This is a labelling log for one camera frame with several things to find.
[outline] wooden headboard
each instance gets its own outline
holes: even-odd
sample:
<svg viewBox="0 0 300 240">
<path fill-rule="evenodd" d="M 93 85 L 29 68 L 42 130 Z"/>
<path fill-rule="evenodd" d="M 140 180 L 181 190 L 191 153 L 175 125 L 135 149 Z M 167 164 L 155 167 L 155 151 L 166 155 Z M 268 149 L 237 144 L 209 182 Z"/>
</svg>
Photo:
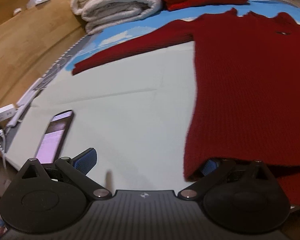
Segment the wooden headboard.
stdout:
<svg viewBox="0 0 300 240">
<path fill-rule="evenodd" d="M 12 9 L 12 0 L 5 1 L 9 3 L 6 7 Z M 0 19 L 7 19 L 5 13 Z M 34 81 L 85 34 L 84 22 L 70 10 L 70 0 L 51 0 L 2 21 L 0 107 L 15 104 Z"/>
</svg>

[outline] white cable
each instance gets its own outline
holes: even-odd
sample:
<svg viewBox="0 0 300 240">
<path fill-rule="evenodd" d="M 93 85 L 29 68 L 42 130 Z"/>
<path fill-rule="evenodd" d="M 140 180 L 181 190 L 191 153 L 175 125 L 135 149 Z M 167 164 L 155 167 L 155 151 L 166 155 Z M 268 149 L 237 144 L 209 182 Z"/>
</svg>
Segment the white cable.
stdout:
<svg viewBox="0 0 300 240">
<path fill-rule="evenodd" d="M 42 82 L 35 88 L 36 90 L 42 90 L 46 88 L 49 82 L 51 82 L 59 73 L 59 64 L 57 64 L 56 69 L 53 70 L 52 73 L 49 73 L 44 78 L 42 78 Z"/>
<path fill-rule="evenodd" d="M 2 164 L 3 164 L 3 168 L 4 168 L 8 178 L 10 178 L 9 174 L 8 174 L 8 170 L 7 170 L 7 163 L 6 163 L 6 136 L 4 135 L 4 131 L 2 129 L 0 129 L 0 138 L 2 139 L 2 145 L 0 142 L 0 152 L 2 154 Z"/>
<path fill-rule="evenodd" d="M 20 119 L 20 116 L 23 114 L 25 109 L 28 107 L 28 105 L 32 102 L 32 100 L 36 97 L 36 95 L 39 93 L 39 90 L 30 91 L 28 93 L 27 101 L 23 102 L 23 105 L 20 106 L 15 113 L 15 115 L 11 118 L 11 120 L 6 125 L 6 132 L 8 132 L 10 127 L 15 127 L 17 125 L 17 122 Z"/>
<path fill-rule="evenodd" d="M 29 89 L 23 94 L 23 96 L 17 102 L 17 106 L 20 107 L 25 104 L 31 97 L 31 92 L 42 82 L 42 78 L 38 78 Z"/>
<path fill-rule="evenodd" d="M 58 72 L 59 72 L 59 69 L 61 68 L 61 67 L 63 67 L 66 63 L 67 63 L 67 61 L 65 60 L 65 58 L 64 57 L 72 57 L 72 55 L 66 55 L 74 46 L 76 46 L 80 41 L 82 41 L 85 37 L 87 37 L 88 35 L 86 34 L 86 35 L 84 35 L 81 39 L 79 39 L 75 44 L 73 44 L 64 54 L 62 54 L 53 64 L 52 64 L 52 66 L 43 74 L 43 76 L 42 76 L 42 82 L 39 84 L 39 85 L 41 85 L 42 83 L 44 83 L 44 85 L 41 85 L 40 87 L 39 87 L 39 85 L 35 88 L 36 90 L 42 90 L 42 89 L 44 89 L 44 88 L 46 88 L 47 87 L 47 85 L 48 85 L 48 83 L 52 80 L 52 79 L 54 79 L 56 76 L 57 76 L 57 74 L 58 74 Z M 64 59 L 65 61 L 64 61 L 64 63 L 63 64 L 60 64 L 59 63 L 59 61 L 60 60 L 62 60 L 62 59 Z M 50 80 L 48 80 L 48 81 L 45 81 L 44 79 L 45 78 L 47 78 L 47 77 L 49 77 L 49 76 L 51 76 L 52 74 L 51 73 L 49 73 L 50 72 L 50 70 L 55 66 L 57 64 L 57 72 L 55 72 L 54 73 L 54 75 L 53 75 L 53 77 L 50 79 Z"/>
</svg>

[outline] blue gripper pad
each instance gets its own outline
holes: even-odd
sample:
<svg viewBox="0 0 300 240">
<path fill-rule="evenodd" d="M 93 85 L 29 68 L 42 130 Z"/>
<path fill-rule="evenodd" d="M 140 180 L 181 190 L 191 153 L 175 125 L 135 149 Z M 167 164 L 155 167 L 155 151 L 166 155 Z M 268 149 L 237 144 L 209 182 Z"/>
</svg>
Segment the blue gripper pad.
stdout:
<svg viewBox="0 0 300 240">
<path fill-rule="evenodd" d="M 94 148 L 89 148 L 78 156 L 71 159 L 72 166 L 87 175 L 87 173 L 97 164 L 97 152 Z"/>
<path fill-rule="evenodd" d="M 213 172 L 219 167 L 219 161 L 216 159 L 207 160 L 207 162 L 200 168 L 201 173 L 207 176 L 209 173 Z"/>
</svg>

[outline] mattress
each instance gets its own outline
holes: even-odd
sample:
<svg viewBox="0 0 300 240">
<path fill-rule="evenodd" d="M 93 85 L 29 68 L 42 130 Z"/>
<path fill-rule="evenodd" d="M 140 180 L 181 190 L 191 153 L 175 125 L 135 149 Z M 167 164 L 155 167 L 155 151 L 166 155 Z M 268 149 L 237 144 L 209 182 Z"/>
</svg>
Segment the mattress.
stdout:
<svg viewBox="0 0 300 240">
<path fill-rule="evenodd" d="M 112 192 L 178 192 L 188 186 L 190 182 L 183 177 L 183 153 L 196 96 L 194 42 L 121 59 L 75 76 L 70 71 L 76 62 L 172 20 L 191 21 L 232 7 L 239 16 L 254 11 L 273 17 L 284 11 L 300 23 L 300 8 L 278 1 L 249 0 L 241 6 L 161 11 L 142 21 L 105 29 L 93 36 L 33 101 L 7 153 L 10 163 L 20 169 L 34 157 L 51 117 L 73 109 L 76 116 L 61 156 L 74 157 L 95 148 L 98 163 L 88 177 Z M 253 41 L 248 46 L 242 44 L 238 51 L 244 53 L 249 46 L 253 47 Z"/>
</svg>

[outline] white bed sheet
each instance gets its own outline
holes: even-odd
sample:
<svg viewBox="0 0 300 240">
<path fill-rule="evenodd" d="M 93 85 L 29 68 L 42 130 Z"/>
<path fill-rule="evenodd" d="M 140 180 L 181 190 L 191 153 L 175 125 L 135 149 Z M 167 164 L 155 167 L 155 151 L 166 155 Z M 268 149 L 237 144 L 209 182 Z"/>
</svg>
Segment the white bed sheet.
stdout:
<svg viewBox="0 0 300 240">
<path fill-rule="evenodd" d="M 7 153 L 17 168 L 34 157 L 51 117 L 76 116 L 61 156 L 98 153 L 88 177 L 109 190 L 177 193 L 195 103 L 194 42 L 136 55 L 84 71 L 36 98 Z"/>
</svg>

